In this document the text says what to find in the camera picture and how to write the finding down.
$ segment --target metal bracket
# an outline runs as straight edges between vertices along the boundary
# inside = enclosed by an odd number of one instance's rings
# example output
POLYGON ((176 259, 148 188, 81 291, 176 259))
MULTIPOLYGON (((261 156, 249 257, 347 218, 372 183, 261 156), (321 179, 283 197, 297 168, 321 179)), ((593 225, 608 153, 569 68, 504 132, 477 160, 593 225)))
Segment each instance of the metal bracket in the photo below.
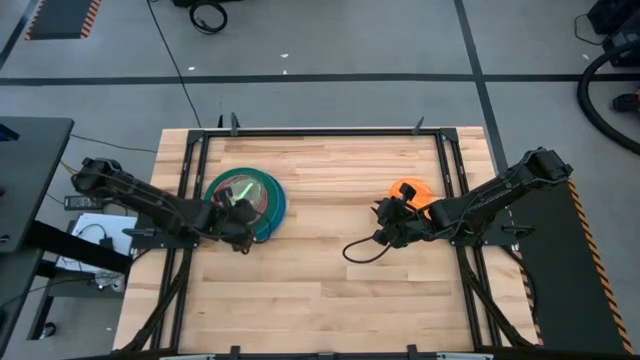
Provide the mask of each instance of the metal bracket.
POLYGON ((520 240, 531 235, 534 231, 536 231, 536 228, 529 225, 502 225, 502 231, 506 233, 512 233, 516 236, 516 239, 520 240))
POLYGON ((231 136, 238 136, 238 128, 240 127, 240 121, 238 121, 238 117, 236 113, 231 113, 231 136))
POLYGON ((418 123, 416 124, 416 126, 413 127, 413 130, 411 130, 411 135, 413 136, 420 135, 420 128, 422 127, 423 122, 424 122, 424 116, 421 117, 420 120, 418 120, 418 123))
POLYGON ((456 128, 442 128, 440 134, 452 142, 458 142, 458 130, 456 128))
POLYGON ((229 351, 229 360, 239 360, 240 359, 240 346, 233 345, 231 350, 229 351))
POLYGON ((153 224, 150 217, 139 214, 133 236, 131 236, 131 247, 136 249, 193 249, 198 247, 198 236, 190 236, 189 239, 177 239, 169 236, 153 224))
POLYGON ((187 135, 187 145, 193 145, 204 136, 204 130, 190 130, 187 135))
POLYGON ((442 360, 493 360, 491 354, 437 353, 436 357, 442 360))
POLYGON ((336 358, 336 353, 318 353, 318 360, 333 360, 336 358))
POLYGON ((177 355, 161 357, 160 360, 215 360, 216 354, 205 355, 177 355))
POLYGON ((419 360, 418 347, 415 344, 407 345, 407 353, 409 354, 409 360, 419 360))

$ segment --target wood grain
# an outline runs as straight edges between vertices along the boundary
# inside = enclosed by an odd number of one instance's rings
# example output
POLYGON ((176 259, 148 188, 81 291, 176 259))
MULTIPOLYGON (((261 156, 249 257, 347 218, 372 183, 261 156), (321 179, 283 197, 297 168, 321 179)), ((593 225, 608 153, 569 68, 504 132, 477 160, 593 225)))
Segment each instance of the wood grain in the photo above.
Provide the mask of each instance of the wood grain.
MULTIPOLYGON (((177 191, 186 133, 163 132, 153 185, 177 191)), ((462 127, 458 133, 473 188, 494 176, 489 149, 482 128, 462 127)), ((217 138, 209 145, 204 183, 245 166, 282 184, 285 220, 271 240, 247 256, 223 243, 205 241, 198 248, 181 352, 227 353, 231 345, 254 353, 396 352, 407 344, 420 351, 471 350, 454 249, 446 242, 391 250, 368 265, 351 264, 341 255, 346 244, 378 227, 369 207, 399 177, 417 177, 436 199, 444 197, 433 139, 217 138)), ((379 245, 364 243, 350 256, 366 259, 379 251, 379 245)), ((486 249, 485 258, 496 302, 522 335, 535 341, 517 265, 499 249, 486 249)), ((155 306, 163 261, 164 251, 152 251, 132 269, 114 348, 133 337, 155 306)), ((167 338, 165 331, 163 342, 167 338)))

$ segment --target black desk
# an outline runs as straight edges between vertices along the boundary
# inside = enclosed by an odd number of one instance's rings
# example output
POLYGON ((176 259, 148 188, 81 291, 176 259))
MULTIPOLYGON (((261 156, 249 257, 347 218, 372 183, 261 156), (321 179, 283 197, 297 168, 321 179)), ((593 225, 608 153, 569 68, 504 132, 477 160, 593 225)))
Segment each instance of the black desk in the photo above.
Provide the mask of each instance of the black desk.
POLYGON ((19 135, 0 142, 0 356, 4 353, 36 274, 56 275, 45 251, 127 274, 128 256, 107 250, 35 220, 69 141, 73 120, 0 117, 19 135))

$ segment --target chair wheel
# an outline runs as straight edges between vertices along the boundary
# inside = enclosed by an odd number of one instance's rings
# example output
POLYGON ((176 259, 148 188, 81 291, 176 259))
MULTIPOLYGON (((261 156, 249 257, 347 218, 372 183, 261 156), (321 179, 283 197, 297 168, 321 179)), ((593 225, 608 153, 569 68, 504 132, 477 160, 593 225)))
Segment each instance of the chair wheel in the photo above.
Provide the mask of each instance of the chair wheel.
POLYGON ((48 338, 53 336, 56 333, 57 327, 54 323, 46 323, 44 324, 44 328, 42 329, 42 334, 40 334, 40 339, 48 338))

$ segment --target black mat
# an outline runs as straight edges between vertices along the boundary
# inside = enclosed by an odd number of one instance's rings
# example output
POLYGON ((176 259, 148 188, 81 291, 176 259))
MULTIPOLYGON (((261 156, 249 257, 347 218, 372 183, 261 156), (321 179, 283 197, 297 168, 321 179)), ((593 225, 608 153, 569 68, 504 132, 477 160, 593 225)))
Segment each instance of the black mat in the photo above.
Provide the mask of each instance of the black mat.
POLYGON ((84 39, 89 36, 101 0, 42 0, 26 40, 84 39))
POLYGON ((520 251, 535 282, 537 323, 544 347, 631 352, 604 268, 597 264, 597 249, 587 238, 591 238, 590 231, 586 222, 583 226, 573 187, 531 192, 513 204, 511 212, 517 224, 536 228, 520 241, 520 251))

